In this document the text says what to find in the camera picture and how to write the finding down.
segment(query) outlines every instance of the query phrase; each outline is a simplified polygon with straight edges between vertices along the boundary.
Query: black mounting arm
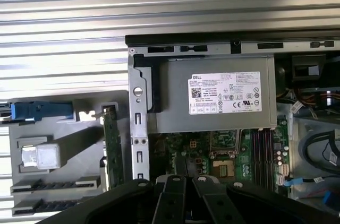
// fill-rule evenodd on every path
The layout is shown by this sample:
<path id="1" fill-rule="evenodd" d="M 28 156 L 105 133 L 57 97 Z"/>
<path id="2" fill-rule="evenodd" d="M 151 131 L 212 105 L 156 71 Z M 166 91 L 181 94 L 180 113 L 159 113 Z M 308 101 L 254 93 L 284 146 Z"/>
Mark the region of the black mounting arm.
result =
<path id="1" fill-rule="evenodd" d="M 49 217 L 59 223 L 339 223 L 339 218 L 245 182 L 163 175 L 133 180 Z"/>

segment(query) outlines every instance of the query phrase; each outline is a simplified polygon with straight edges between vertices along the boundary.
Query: metal bracket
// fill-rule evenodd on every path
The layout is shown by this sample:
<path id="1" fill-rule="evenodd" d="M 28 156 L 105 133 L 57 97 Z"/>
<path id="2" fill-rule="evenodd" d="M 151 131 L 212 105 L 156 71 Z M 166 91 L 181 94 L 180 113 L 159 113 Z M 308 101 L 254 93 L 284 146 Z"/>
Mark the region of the metal bracket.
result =
<path id="1" fill-rule="evenodd" d="M 149 139 L 147 124 L 147 84 L 142 72 L 134 68 L 133 56 L 128 60 L 130 131 L 133 179 L 150 179 Z"/>

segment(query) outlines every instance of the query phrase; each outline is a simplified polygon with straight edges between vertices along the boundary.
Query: barcode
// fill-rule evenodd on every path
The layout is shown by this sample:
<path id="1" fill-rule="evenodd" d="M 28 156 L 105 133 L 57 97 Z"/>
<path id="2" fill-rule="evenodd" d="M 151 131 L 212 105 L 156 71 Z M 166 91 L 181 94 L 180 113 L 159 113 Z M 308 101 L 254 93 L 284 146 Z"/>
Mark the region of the barcode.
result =
<path id="1" fill-rule="evenodd" d="M 202 89 L 201 88 L 192 88 L 191 89 L 191 97 L 192 98 L 201 98 L 202 97 Z"/>
<path id="2" fill-rule="evenodd" d="M 297 101 L 291 108 L 291 112 L 293 114 L 296 114 L 301 108 L 303 107 L 303 104 L 299 101 Z"/>
<path id="3" fill-rule="evenodd" d="M 324 179 L 323 179 L 322 177 L 314 178 L 314 182 L 315 182 L 315 183 L 321 183 L 321 182 L 323 182 L 323 181 L 324 181 Z"/>
<path id="4" fill-rule="evenodd" d="M 329 154 L 329 162 L 332 163 L 334 166 L 337 166 L 338 156 L 335 155 L 334 152 L 330 152 Z"/>

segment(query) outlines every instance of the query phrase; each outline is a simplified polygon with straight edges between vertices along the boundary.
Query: qr code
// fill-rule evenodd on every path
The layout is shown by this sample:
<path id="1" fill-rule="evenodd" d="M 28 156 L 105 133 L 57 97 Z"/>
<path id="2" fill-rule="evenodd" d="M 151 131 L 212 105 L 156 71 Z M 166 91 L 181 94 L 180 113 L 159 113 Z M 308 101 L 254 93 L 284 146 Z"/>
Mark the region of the qr code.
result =
<path id="1" fill-rule="evenodd" d="M 202 97 L 202 89 L 201 88 L 192 88 L 191 89 L 191 97 L 192 98 L 201 98 Z"/>

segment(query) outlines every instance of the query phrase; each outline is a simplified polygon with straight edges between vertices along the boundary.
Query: wire bundle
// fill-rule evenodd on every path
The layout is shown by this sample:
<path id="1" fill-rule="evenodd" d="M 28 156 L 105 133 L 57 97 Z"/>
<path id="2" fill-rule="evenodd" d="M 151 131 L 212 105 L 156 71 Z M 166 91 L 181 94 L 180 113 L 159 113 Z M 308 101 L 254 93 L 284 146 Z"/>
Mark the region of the wire bundle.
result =
<path id="1" fill-rule="evenodd" d="M 324 132 L 324 133 L 319 133 L 316 135 L 311 136 L 310 138 L 308 138 L 303 147 L 302 147 L 302 155 L 304 157 L 304 159 L 313 167 L 328 172 L 330 174 L 334 174 L 334 175 L 340 175 L 340 168 L 330 168 L 328 166 L 326 166 L 324 163 L 319 163 L 316 162 L 314 160 L 312 160 L 309 156 L 308 153 L 308 147 L 314 143 L 317 142 L 322 142 L 322 141 L 326 141 L 328 140 L 328 143 L 331 147 L 332 152 L 338 156 L 338 158 L 340 158 L 340 151 L 337 148 L 336 144 L 335 144 L 335 133 L 334 131 L 330 131 L 330 132 Z"/>
<path id="2" fill-rule="evenodd" d="M 316 94 L 302 94 L 301 90 L 295 88 L 294 90 L 295 98 L 287 97 L 290 89 L 286 89 L 285 92 L 276 96 L 276 102 L 282 104 L 295 104 L 299 101 L 305 108 L 309 109 L 313 118 L 317 119 L 317 114 L 315 111 L 326 111 L 328 113 L 340 115 L 340 94 L 338 93 L 316 93 Z M 333 100 L 333 104 L 329 105 L 329 103 L 324 100 L 331 99 Z"/>

